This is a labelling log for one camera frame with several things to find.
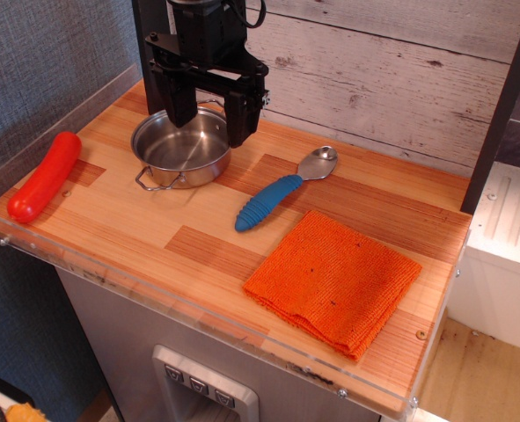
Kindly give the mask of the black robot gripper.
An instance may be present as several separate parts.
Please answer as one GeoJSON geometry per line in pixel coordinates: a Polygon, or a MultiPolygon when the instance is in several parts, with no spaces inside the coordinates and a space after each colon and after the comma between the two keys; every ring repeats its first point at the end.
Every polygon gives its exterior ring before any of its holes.
{"type": "Polygon", "coordinates": [[[228,142],[237,148],[256,132],[260,110],[267,104],[268,67],[246,49],[247,32],[261,27],[245,7],[173,7],[174,34],[152,32],[146,37],[152,71],[164,108],[175,127],[197,114],[196,92],[224,98],[228,142]]]}

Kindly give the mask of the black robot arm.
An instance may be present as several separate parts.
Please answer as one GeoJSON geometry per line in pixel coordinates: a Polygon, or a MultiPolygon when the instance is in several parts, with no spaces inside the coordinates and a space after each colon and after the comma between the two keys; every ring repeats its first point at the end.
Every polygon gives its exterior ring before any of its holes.
{"type": "Polygon", "coordinates": [[[228,143],[237,148],[257,130],[268,104],[268,66],[245,47],[247,31],[260,27],[246,17],[245,1],[171,1],[175,34],[151,33],[145,42],[153,58],[150,70],[171,123],[184,127],[197,115],[196,92],[224,99],[228,143]]]}

